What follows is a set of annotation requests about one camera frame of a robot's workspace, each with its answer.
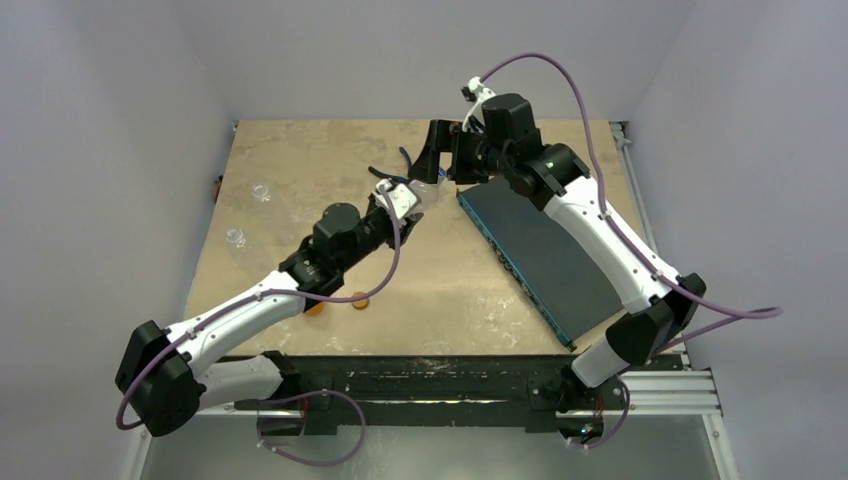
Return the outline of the clear plastic bottle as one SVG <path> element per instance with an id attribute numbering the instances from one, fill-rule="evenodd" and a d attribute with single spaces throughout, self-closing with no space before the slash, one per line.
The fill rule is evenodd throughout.
<path id="1" fill-rule="evenodd" d="M 415 205 L 409 211 L 410 214 L 424 213 L 437 206 L 443 197 L 440 183 L 430 184 L 419 180 L 410 180 L 407 187 L 417 198 Z"/>

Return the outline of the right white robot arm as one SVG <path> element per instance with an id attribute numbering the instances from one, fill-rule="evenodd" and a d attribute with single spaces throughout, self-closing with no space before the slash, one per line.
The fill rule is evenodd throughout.
<path id="1" fill-rule="evenodd" d="M 606 380 L 668 347 L 691 321 L 706 284 L 696 273 L 681 275 L 623 221 L 604 199 L 600 169 L 588 168 L 567 145 L 544 141 L 528 100 L 516 93 L 475 98 L 465 122 L 430 122 L 408 174 L 419 183 L 437 183 L 440 157 L 448 153 L 446 177 L 457 185 L 504 178 L 606 276 L 625 313 L 573 361 L 573 373 L 561 381 L 564 399 L 584 407 Z"/>

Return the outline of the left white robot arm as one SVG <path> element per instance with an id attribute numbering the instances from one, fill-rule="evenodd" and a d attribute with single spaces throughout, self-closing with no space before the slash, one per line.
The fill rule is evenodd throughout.
<path id="1" fill-rule="evenodd" d="M 228 361 L 235 347 L 320 303 L 339 303 L 344 275 L 382 246 L 393 251 L 388 272 L 369 299 L 395 275 L 400 249 L 423 214 L 411 194 L 376 193 L 365 214 L 349 203 L 327 207 L 298 250 L 255 285 L 223 304 L 168 326 L 148 320 L 132 330 L 115 385 L 122 398 L 115 425 L 168 435 L 198 412 L 240 401 L 284 409 L 298 382 L 283 372 L 282 355 L 265 352 Z"/>

